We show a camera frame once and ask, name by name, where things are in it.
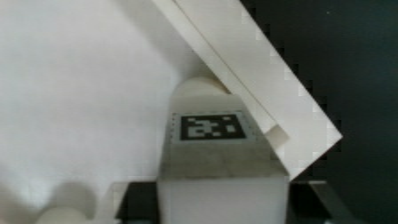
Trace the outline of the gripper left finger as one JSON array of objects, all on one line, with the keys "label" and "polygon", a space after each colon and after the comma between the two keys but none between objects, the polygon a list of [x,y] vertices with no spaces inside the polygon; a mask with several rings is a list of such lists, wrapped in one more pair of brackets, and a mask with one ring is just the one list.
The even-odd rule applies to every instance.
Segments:
[{"label": "gripper left finger", "polygon": [[110,185],[101,202],[101,224],[159,224],[156,183]]}]

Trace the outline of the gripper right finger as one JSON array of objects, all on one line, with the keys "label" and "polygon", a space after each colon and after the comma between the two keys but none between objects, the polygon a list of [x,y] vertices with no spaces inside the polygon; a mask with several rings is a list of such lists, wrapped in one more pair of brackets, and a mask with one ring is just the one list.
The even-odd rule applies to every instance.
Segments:
[{"label": "gripper right finger", "polygon": [[355,224],[351,212],[325,181],[289,184],[286,224]]}]

